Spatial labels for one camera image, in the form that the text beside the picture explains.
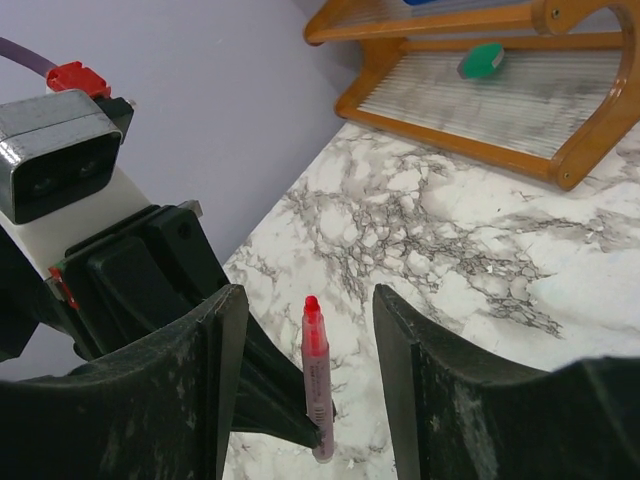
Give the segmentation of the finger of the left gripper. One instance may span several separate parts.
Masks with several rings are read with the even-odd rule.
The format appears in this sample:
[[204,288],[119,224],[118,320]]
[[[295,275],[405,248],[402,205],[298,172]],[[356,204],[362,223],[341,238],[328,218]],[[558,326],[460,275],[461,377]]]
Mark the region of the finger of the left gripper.
[[319,428],[307,415],[303,372],[271,341],[253,316],[234,409],[234,430],[269,435],[315,448]]

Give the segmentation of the pink highlighter pen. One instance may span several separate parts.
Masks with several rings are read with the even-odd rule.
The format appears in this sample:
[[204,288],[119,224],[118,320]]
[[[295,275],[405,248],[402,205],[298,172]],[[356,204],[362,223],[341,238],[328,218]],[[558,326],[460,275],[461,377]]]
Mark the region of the pink highlighter pen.
[[303,308],[301,353],[307,416],[320,432],[320,443],[312,453],[319,463],[327,463],[334,454],[329,341],[319,301],[312,295],[306,297]]

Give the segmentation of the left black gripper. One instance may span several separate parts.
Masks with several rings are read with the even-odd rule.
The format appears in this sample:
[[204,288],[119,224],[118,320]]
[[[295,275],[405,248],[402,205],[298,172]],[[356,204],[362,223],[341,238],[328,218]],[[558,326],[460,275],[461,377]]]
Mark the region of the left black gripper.
[[64,252],[40,276],[1,234],[1,357],[17,358],[38,325],[84,360],[114,352],[187,314],[225,284],[199,206],[152,205]]

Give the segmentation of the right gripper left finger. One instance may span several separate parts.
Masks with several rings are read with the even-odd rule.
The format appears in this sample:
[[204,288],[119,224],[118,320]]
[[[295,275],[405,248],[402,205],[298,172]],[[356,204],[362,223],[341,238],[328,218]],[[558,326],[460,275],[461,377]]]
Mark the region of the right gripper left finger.
[[219,479],[248,300],[228,285],[65,376],[1,385],[5,479]]

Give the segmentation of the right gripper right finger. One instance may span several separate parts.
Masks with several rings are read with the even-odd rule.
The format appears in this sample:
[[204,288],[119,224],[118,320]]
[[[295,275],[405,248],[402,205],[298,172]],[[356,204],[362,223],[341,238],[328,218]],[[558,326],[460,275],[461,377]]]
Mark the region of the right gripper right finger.
[[639,362],[545,372],[493,353],[377,285],[373,321],[401,479],[635,479]]

